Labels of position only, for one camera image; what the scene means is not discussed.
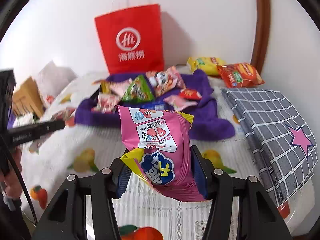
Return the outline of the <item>person's left hand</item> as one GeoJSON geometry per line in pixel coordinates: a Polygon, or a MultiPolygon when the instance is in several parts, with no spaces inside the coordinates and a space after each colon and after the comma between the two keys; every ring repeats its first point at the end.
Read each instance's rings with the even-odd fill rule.
{"type": "MultiPolygon", "coordinates": [[[[15,150],[15,153],[12,154],[12,157],[20,172],[22,171],[21,156],[22,156],[21,149],[17,147],[15,150]]],[[[1,173],[1,182],[4,182],[7,186],[5,188],[5,192],[8,198],[12,198],[12,199],[20,198],[23,190],[14,170],[11,170],[10,173],[7,174],[6,176],[3,176],[3,174],[1,173]]]]}

